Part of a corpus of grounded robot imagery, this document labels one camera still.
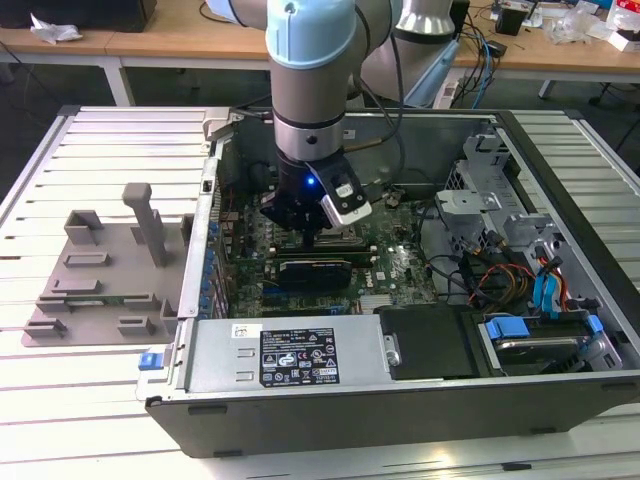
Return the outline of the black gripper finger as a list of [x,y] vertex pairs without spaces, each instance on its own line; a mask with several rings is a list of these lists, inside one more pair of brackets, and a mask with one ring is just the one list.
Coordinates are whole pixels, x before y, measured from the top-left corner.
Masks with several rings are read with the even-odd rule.
[[332,228],[323,207],[320,204],[313,204],[309,211],[309,245],[313,246],[316,237],[323,231]]
[[260,212],[286,231],[302,235],[304,246],[310,245],[308,209],[286,192],[271,192],[261,199]]

